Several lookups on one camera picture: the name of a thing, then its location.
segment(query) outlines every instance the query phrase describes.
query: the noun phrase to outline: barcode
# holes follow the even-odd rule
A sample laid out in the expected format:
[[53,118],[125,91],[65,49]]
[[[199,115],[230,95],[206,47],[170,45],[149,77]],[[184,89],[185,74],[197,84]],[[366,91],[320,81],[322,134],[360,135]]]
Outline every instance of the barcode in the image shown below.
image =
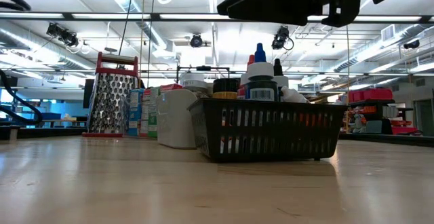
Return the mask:
[[274,90],[273,89],[251,89],[250,98],[252,100],[261,101],[274,101]]

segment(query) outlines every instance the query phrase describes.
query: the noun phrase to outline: white ceiling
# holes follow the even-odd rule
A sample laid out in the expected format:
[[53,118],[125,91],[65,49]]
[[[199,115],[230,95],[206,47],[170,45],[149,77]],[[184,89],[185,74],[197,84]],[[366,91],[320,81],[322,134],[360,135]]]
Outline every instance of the white ceiling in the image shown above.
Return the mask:
[[[114,0],[25,0],[34,12],[122,12],[122,8]],[[142,0],[136,0],[141,7]],[[434,5],[432,0],[386,0],[379,5],[374,5],[370,0],[361,0],[365,3],[360,14],[389,14],[389,15],[434,15]],[[210,9],[209,0],[172,0],[166,5],[158,1],[144,0],[145,12],[157,13],[210,13],[215,12],[215,7]],[[42,20],[12,20],[14,24],[33,32],[47,40],[50,39],[45,34],[48,21]],[[92,62],[96,61],[97,51],[104,52],[104,48],[119,49],[120,37],[122,36],[124,23],[112,22],[110,25],[109,38],[106,38],[107,23],[105,22],[57,22],[64,28],[76,32],[78,37],[86,40],[92,47],[89,54],[77,54]],[[212,42],[212,24],[210,22],[154,22],[153,28],[165,39],[174,41],[177,45],[176,52],[189,49],[185,37],[191,37],[193,33],[201,34],[206,41]],[[377,38],[380,31],[388,24],[350,24],[348,25],[349,40],[347,43],[346,27],[335,30],[321,45],[316,46],[330,30],[329,26],[321,24],[308,24],[306,26],[289,26],[291,32],[296,30],[292,36],[295,47],[291,52],[283,54],[284,50],[275,51],[271,49],[273,35],[276,33],[280,24],[273,23],[254,23],[254,22],[217,22],[216,49],[218,52],[217,61],[220,66],[231,67],[232,70],[245,70],[248,56],[253,54],[256,44],[262,42],[267,53],[267,60],[281,58],[285,69],[292,66],[313,67],[321,70],[325,62],[334,62],[347,54],[349,43],[350,51],[361,47],[370,40]],[[140,55],[140,36],[141,31],[134,22],[129,22],[125,32],[124,46],[121,55],[139,56]],[[142,51],[142,63],[148,60],[149,45]],[[206,64],[213,64],[212,49],[200,48],[205,55]],[[151,55],[151,63],[166,63],[173,69],[176,61],[173,59],[156,58]]]

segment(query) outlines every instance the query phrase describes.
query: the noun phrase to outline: ceiling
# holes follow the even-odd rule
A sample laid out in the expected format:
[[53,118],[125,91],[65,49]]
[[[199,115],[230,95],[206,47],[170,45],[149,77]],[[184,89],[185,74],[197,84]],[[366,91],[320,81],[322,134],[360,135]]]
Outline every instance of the ceiling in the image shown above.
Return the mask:
[[[119,0],[25,0],[32,12],[85,12],[85,13],[119,13],[125,12],[125,6],[119,5]],[[171,0],[167,4],[161,4],[158,0],[134,0],[136,5],[146,13],[216,13],[216,6],[224,0]],[[361,0],[361,15],[428,15],[434,16],[432,0],[386,0],[374,5],[371,0]],[[46,42],[55,43],[61,51],[59,55],[68,57],[80,57],[91,63],[96,62],[98,52],[104,52],[104,48],[121,48],[121,37],[124,32],[124,22],[94,22],[94,21],[47,21],[47,20],[0,20],[19,26],[25,32],[17,34],[23,38],[30,38],[30,33],[41,39],[33,39],[40,46]],[[72,54],[64,49],[62,42],[51,39],[46,34],[50,22],[76,32],[81,41],[87,46],[82,50],[72,49]],[[272,50],[271,42],[280,24],[258,22],[152,22],[151,27],[165,41],[174,43],[174,50],[170,55],[158,55],[151,45],[148,37],[143,35],[138,23],[128,22],[125,28],[125,39],[121,48],[122,56],[139,56],[141,54],[142,65],[147,68],[150,60],[150,69],[175,69],[180,62],[182,65],[218,65],[230,67],[233,71],[245,71],[250,54],[253,54],[257,43],[263,43],[267,60],[275,58],[282,60],[285,71],[327,71],[326,69],[337,64],[338,60],[347,56],[348,52],[365,46],[375,38],[380,37],[381,30],[390,24],[350,24],[339,29],[331,29],[322,24],[310,23],[306,26],[289,26],[294,49]],[[200,34],[208,47],[192,50],[189,46],[189,38],[193,34]],[[143,38],[147,45],[141,45]],[[385,50],[396,54],[397,47]],[[372,58],[366,62],[354,65],[352,72],[369,72],[372,63],[375,67],[390,62],[390,58],[383,56]],[[0,64],[3,68],[10,64]],[[304,75],[293,75],[293,79],[302,79]]]

